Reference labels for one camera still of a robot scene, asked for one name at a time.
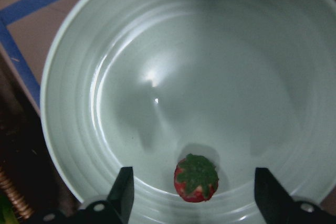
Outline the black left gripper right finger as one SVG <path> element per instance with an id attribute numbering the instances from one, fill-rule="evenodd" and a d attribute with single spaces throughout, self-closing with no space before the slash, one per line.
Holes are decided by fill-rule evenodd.
<path id="1" fill-rule="evenodd" d="M 266 223 L 335 223 L 319 206 L 293 200 L 267 168 L 255 169 L 254 199 Z"/>

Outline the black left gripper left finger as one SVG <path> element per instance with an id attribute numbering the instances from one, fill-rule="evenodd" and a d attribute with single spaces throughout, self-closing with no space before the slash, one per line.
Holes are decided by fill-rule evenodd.
<path id="1" fill-rule="evenodd" d="M 106 199 L 91 202 L 72 216 L 59 210 L 33 214 L 29 223 L 128 223 L 134 202 L 133 168 L 123 167 Z"/>

